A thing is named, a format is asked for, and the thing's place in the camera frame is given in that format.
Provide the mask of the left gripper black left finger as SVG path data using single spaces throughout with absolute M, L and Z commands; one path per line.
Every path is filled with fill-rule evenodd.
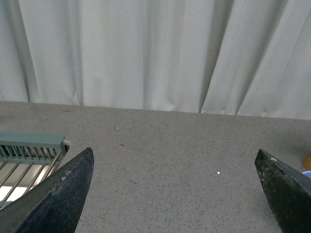
M 91 184 L 94 155 L 86 148 L 0 212 L 2 233 L 73 233 Z

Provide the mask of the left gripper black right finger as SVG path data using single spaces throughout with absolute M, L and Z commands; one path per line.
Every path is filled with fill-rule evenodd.
M 311 231 L 311 179 L 260 149 L 255 167 L 267 202 L 284 233 Z

